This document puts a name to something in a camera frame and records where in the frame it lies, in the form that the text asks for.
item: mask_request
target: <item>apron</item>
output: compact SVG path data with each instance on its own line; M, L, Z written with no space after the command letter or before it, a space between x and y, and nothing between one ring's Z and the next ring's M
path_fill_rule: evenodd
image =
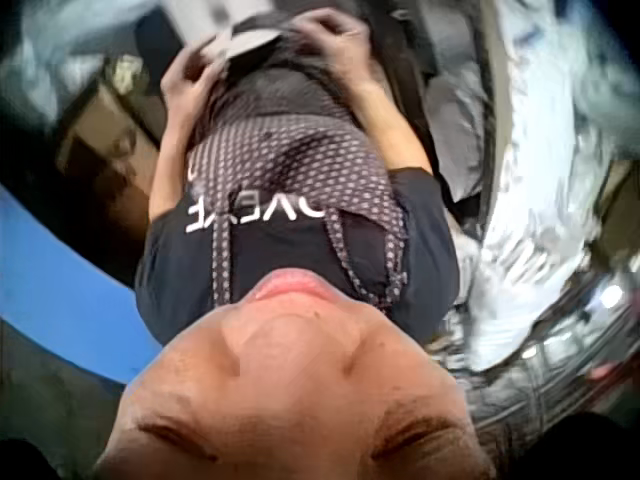
M317 56L301 56L285 34L248 75L229 72L227 92L206 109L188 155L188 188L215 213L214 305L231 301L230 229L234 195L259 190L304 197L323 210L326 233L360 300L386 311L400 297L406 241L402 210L382 160L356 126ZM361 215L385 235L388 283L383 295L364 287L349 262L341 212Z

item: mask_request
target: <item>closed eye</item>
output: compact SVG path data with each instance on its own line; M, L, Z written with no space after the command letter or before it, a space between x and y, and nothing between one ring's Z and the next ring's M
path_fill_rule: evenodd
M417 418L393 433L385 435L383 440L374 448L371 458L379 460L393 455L424 440L426 437L450 429L459 429L459 426L444 417Z
M151 435L155 439L176 447L189 455L204 458L211 462L218 461L218 457L208 452L200 442L194 441L189 435L183 434L172 426L141 422L138 423L137 428L139 431Z

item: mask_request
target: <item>gray fabric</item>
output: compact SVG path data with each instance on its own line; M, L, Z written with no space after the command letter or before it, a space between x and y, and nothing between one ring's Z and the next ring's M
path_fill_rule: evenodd
M424 107L440 160L440 172L457 202L480 191L484 159L484 102L478 66L429 83Z

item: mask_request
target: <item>blue surface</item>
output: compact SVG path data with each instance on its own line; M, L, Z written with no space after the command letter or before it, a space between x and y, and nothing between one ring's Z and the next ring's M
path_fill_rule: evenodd
M60 242L2 186L0 316L47 350L121 383L161 348L133 292Z

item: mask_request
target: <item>polka dot fabric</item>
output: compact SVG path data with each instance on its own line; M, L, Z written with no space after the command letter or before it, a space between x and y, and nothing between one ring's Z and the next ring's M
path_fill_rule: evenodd
M203 194L206 209L216 213L214 305L231 301L230 197L251 189L303 196L315 210L325 210L327 234L355 290L362 300L384 310L399 298L406 282L402 211L384 165L339 100L318 82L274 63L277 56L270 70L243 79L208 109L188 158L192 194ZM300 106L300 96L309 96L310 90L311 101ZM385 230L384 296L368 292L351 268L341 212L366 217Z

